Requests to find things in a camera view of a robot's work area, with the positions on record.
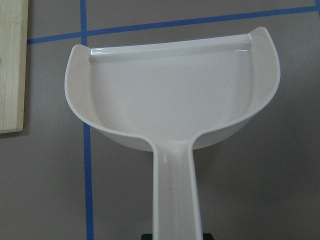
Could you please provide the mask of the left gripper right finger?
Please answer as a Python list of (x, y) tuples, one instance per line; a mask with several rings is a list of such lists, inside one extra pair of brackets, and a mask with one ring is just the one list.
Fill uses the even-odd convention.
[(203, 240), (214, 240), (214, 237), (211, 233), (203, 233), (202, 234)]

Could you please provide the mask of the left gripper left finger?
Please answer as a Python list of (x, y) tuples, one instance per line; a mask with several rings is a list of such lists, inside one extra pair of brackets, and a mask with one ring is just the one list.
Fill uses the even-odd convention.
[(143, 234), (140, 238), (141, 240), (153, 240), (152, 234)]

